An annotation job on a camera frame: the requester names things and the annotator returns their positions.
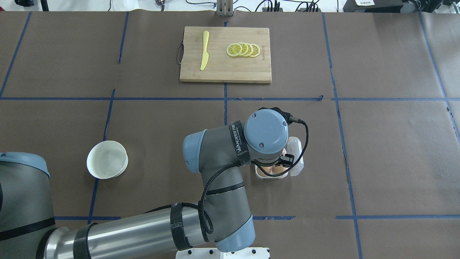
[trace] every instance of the table surface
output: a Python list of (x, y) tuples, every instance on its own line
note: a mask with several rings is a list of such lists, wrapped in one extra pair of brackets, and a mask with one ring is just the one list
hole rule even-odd
[[(278, 106), (308, 123), (310, 143), (299, 176), (259, 180), (242, 168), (253, 246), (281, 259), (458, 258), (459, 22), (425, 13), (0, 12), (0, 148), (45, 158), (57, 224), (78, 228), (197, 202), (203, 186), (185, 166), (183, 138)], [(180, 82), (185, 26), (268, 27), (272, 83)], [(301, 126), (289, 130), (304, 141)], [(95, 180), (86, 156), (105, 139), (125, 146), (129, 164)]]

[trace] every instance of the cutting board handle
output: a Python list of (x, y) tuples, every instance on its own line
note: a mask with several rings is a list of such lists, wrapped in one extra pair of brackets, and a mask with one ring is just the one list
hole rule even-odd
[[(179, 59), (179, 53), (180, 53), (181, 47), (182, 47), (182, 57)], [(177, 59), (177, 62), (179, 63), (179, 66), (181, 66), (183, 57), (184, 57), (184, 40), (182, 40), (182, 42), (180, 43), (179, 47), (177, 48), (176, 59)]]

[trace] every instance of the white bowl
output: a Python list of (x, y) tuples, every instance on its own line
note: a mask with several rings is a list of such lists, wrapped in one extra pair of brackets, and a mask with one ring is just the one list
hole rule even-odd
[(128, 166), (128, 155), (118, 142), (107, 140), (95, 145), (88, 154), (86, 167), (99, 179), (119, 176)]

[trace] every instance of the metal base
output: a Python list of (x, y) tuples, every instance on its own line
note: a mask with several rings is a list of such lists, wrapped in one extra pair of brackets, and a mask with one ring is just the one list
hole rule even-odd
[(177, 251), (176, 259), (270, 259), (270, 249), (248, 247), (234, 253), (222, 253), (217, 248), (191, 248)]

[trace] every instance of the blue joint cap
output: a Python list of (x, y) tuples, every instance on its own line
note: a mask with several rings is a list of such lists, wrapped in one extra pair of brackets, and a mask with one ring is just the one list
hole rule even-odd
[(43, 157), (36, 154), (23, 152), (0, 153), (0, 162), (10, 162), (32, 166), (38, 170), (42, 170), (48, 175), (48, 178), (50, 177), (50, 173), (48, 172), (48, 167), (46, 166), (45, 160)]
[(254, 230), (253, 216), (251, 215), (246, 223), (237, 231), (221, 241), (216, 242), (216, 247), (219, 251), (224, 253), (236, 252), (252, 245), (255, 238), (256, 232)]
[(206, 130), (207, 129), (186, 136), (182, 144), (182, 153), (184, 154), (185, 163), (192, 173), (200, 172), (200, 148)]
[(270, 109), (258, 110), (249, 116), (244, 125), (247, 143), (262, 154), (275, 154), (288, 142), (288, 124), (283, 116)]

